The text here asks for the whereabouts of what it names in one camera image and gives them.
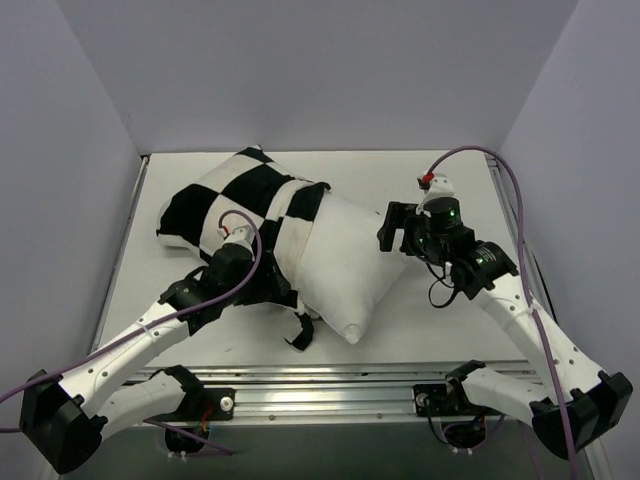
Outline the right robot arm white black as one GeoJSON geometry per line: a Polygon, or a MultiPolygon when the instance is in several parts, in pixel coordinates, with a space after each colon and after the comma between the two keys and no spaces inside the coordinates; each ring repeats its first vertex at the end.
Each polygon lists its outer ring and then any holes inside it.
{"type": "Polygon", "coordinates": [[[615,427],[633,392],[621,372],[607,373],[561,330],[522,284],[515,263],[493,242],[476,239],[461,219],[460,204],[441,197],[424,205],[391,202],[378,231],[380,249],[400,250],[442,269],[454,294],[487,313],[529,362],[537,384],[500,374],[471,360],[446,376],[444,400],[455,412],[486,408],[533,428],[555,456],[568,459],[615,427]]]}

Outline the white pillow insert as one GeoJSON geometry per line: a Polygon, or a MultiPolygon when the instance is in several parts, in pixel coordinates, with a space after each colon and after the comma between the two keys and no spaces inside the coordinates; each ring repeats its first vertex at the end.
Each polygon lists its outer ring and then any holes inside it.
{"type": "Polygon", "coordinates": [[[274,256],[297,293],[296,307],[320,318],[355,345],[376,305],[399,278],[406,261],[379,250],[383,218],[326,192],[312,221],[285,216],[274,256]]]}

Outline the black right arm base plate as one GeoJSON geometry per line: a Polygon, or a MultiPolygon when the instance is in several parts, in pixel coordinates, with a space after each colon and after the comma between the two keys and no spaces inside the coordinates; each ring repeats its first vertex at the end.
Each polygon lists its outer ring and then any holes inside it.
{"type": "Polygon", "coordinates": [[[412,387],[414,410],[417,417],[453,417],[465,415],[464,409],[447,394],[443,383],[416,384],[412,387]]]}

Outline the black and white checkered pillowcase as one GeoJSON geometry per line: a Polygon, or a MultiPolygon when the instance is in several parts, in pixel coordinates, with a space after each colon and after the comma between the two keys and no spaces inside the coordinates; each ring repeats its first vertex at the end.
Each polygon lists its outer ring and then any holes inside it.
{"type": "MultiPolygon", "coordinates": [[[[290,216],[312,221],[329,191],[328,183],[291,173],[260,146],[247,147],[167,200],[158,214],[156,237],[164,247],[187,249],[208,262],[222,246],[219,230],[245,224],[243,217],[228,213],[241,211],[258,227],[263,253],[274,253],[282,219],[290,216]]],[[[313,340],[312,321],[317,318],[297,308],[289,311],[302,327],[289,344],[304,351],[313,340]]]]}

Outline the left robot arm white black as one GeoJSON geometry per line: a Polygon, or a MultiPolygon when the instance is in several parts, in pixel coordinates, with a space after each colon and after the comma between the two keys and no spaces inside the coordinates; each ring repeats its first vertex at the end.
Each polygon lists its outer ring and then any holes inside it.
{"type": "Polygon", "coordinates": [[[201,420],[219,401],[186,367],[165,367],[133,386],[126,381],[175,344],[221,317],[229,306],[297,307],[297,295],[272,252],[256,260],[227,244],[205,266],[172,283],[146,313],[79,366],[29,380],[19,428],[59,474],[85,463],[113,434],[156,416],[201,420]]]}

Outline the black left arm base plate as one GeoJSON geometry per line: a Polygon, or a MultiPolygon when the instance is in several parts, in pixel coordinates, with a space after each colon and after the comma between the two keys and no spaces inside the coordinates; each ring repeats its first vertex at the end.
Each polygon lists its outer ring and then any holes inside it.
{"type": "Polygon", "coordinates": [[[195,419],[203,422],[230,421],[234,417],[236,390],[229,387],[205,388],[197,397],[195,419]]]}

